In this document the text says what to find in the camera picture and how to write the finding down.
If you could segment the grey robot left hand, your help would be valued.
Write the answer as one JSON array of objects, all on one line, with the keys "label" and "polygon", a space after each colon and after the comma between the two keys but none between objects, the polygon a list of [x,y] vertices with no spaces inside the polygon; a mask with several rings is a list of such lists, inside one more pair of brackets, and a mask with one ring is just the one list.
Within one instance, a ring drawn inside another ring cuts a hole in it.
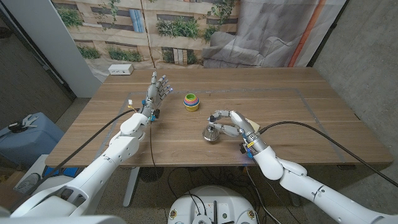
[{"label": "grey robot left hand", "polygon": [[141,114],[150,118],[154,111],[160,108],[162,100],[173,91],[168,82],[166,75],[157,78],[157,72],[153,72]]}]

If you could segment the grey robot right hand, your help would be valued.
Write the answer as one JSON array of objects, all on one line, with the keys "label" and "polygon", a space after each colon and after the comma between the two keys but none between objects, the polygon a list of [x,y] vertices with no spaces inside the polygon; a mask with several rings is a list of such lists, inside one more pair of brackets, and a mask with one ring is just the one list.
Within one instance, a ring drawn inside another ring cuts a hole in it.
[{"label": "grey robot right hand", "polygon": [[[219,124],[216,121],[221,118],[230,118],[234,126]],[[270,147],[256,133],[250,122],[237,111],[218,110],[208,118],[209,125],[222,133],[231,136],[241,136],[247,148],[256,155],[262,151],[268,151]]]}]

